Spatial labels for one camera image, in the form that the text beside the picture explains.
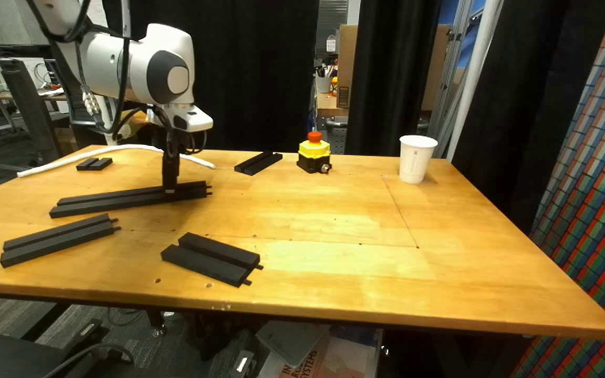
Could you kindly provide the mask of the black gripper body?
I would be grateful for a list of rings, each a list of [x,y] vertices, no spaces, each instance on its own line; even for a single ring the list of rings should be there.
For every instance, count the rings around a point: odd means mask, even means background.
[[[168,129],[166,141],[164,141],[164,156],[162,156],[162,186],[166,191],[175,189],[178,159],[180,159],[178,133]]]

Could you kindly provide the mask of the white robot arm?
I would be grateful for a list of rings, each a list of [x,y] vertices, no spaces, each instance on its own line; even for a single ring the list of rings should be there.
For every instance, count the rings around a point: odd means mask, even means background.
[[[162,186],[174,191],[180,137],[213,126],[192,96],[192,37],[164,23],[148,23],[141,37],[135,37],[127,24],[116,33],[90,20],[90,0],[27,0],[27,3],[84,91],[118,103],[132,101],[156,114],[166,129]]]

